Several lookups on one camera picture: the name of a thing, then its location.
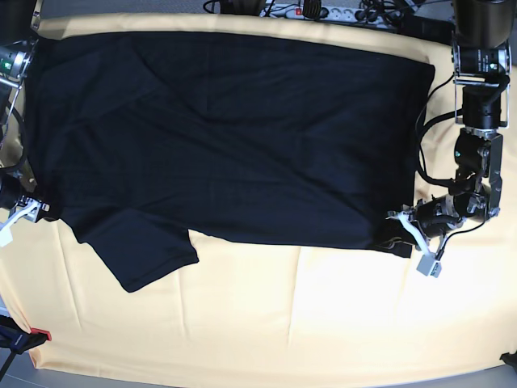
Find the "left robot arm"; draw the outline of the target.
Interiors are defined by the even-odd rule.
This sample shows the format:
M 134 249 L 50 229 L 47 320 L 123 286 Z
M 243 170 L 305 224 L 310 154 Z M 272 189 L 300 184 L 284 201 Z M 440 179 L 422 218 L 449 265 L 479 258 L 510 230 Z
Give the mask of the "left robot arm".
M 502 194 L 500 129 L 508 126 L 514 1 L 455 1 L 456 32 L 452 40 L 455 107 L 427 123 L 419 121 L 416 140 L 422 141 L 436 124 L 453 119 L 461 124 L 454 148 L 456 175 L 430 177 L 417 167 L 425 182 L 446 188 L 447 195 L 419 202 L 411 222 L 427 239 L 441 237 L 470 219 L 484 222 L 499 213 Z

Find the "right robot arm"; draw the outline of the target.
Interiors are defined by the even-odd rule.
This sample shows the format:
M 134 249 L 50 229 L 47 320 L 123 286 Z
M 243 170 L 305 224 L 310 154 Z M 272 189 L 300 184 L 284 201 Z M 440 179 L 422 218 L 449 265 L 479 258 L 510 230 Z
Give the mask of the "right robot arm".
M 21 205 L 28 197 L 19 178 L 27 161 L 27 130 L 15 105 L 36 52 L 41 5 L 41 1 L 1 2 L 1 146 L 7 144 L 11 120 L 18 125 L 21 143 L 18 160 L 1 167 L 1 207 L 7 210 Z

